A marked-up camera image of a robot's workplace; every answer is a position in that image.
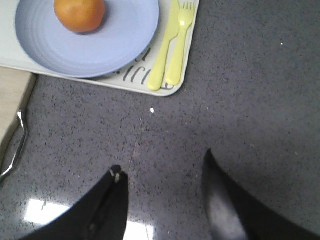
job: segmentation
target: tray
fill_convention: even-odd
[[[0,0],[0,66],[87,84],[137,92],[141,94],[148,94],[158,97],[169,96],[178,91],[184,82],[199,2],[200,0],[194,0],[194,21],[187,33],[185,43],[185,61],[182,68],[182,77],[180,84],[177,86],[170,86],[166,83],[163,83],[161,89],[158,91],[151,91],[147,87],[148,75],[157,58],[166,30],[171,0],[159,0],[160,16],[156,33],[149,46],[137,59],[116,72],[91,79],[72,78],[53,74],[33,61],[24,52],[16,36],[15,14],[19,0]],[[168,61],[171,59],[176,40],[177,39],[174,39],[170,44],[167,58]]]

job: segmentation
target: orange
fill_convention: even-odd
[[[101,25],[106,7],[104,0],[54,0],[54,12],[67,29],[85,33]]]

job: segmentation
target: plate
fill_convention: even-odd
[[[92,78],[134,61],[151,42],[159,21],[158,0],[105,0],[101,26],[89,33],[67,30],[54,0],[21,0],[15,32],[27,55],[54,74]]]

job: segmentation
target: fork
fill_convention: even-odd
[[[184,2],[178,17],[180,25],[178,40],[166,75],[166,82],[172,86],[178,85],[181,80],[187,31],[194,21],[194,14],[194,3]]]

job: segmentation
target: plastic cutlery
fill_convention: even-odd
[[[185,55],[185,43],[188,28],[194,21],[195,5],[193,2],[184,2],[179,11],[179,25],[180,30],[178,40],[175,45],[173,56],[166,75],[166,82],[170,85],[177,85],[181,80],[182,65]]]
[[[159,51],[158,57],[155,60],[155,64],[150,72],[149,79],[147,82],[148,88],[152,91],[157,91],[161,88],[161,85],[164,79],[164,74],[165,74],[170,42],[179,33],[179,21],[178,21],[179,10],[180,10],[179,1],[172,0],[168,23],[166,25],[160,51]]]

